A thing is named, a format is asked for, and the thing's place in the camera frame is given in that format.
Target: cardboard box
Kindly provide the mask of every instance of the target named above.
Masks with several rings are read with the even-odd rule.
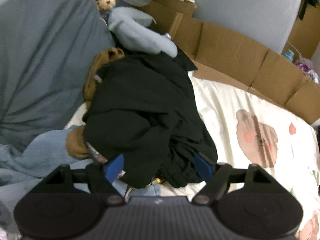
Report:
[[[195,9],[172,0],[154,0],[141,8],[157,21],[152,29],[169,33],[194,61],[195,77],[248,91],[309,124],[320,118],[320,87],[303,71],[240,33],[192,18]]]

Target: screw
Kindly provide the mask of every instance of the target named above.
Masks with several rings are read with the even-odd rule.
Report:
[[[210,198],[206,195],[199,195],[199,196],[195,196],[194,201],[197,204],[205,205],[210,202]]]
[[[166,36],[169,40],[171,40],[171,35],[170,35],[169,33],[166,33],[165,36]]]
[[[107,200],[108,200],[109,204],[112,204],[112,205],[120,204],[123,201],[122,197],[120,197],[118,195],[112,195],[112,196],[108,197]]]

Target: gray pillow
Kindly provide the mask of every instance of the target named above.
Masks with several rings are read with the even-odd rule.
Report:
[[[83,102],[96,54],[114,46],[94,0],[8,0],[0,6],[0,144],[23,151],[63,129]]]

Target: gray blanket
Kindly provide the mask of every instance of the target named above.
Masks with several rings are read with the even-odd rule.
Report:
[[[68,130],[36,137],[65,127],[94,56],[114,41],[94,0],[0,0],[0,41],[0,226],[17,233],[12,211],[26,192],[61,163],[91,162],[54,144]]]
[[[0,144],[20,152],[64,128],[94,56],[114,46],[94,0],[7,0],[0,41]]]

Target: black cloth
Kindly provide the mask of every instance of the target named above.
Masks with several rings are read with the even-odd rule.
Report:
[[[302,0],[302,7],[301,7],[301,10],[300,10],[300,13],[299,13],[299,19],[300,20],[304,19],[304,16],[305,16],[306,11],[307,11],[308,4],[310,4],[310,5],[312,5],[313,7],[316,8],[317,3],[318,3],[318,0]]]
[[[156,174],[173,187],[202,181],[193,166],[197,152],[217,161],[217,150],[195,103],[188,71],[196,70],[179,50],[126,56],[98,70],[98,85],[84,115],[84,140],[105,158],[124,155],[121,180],[135,188]]]

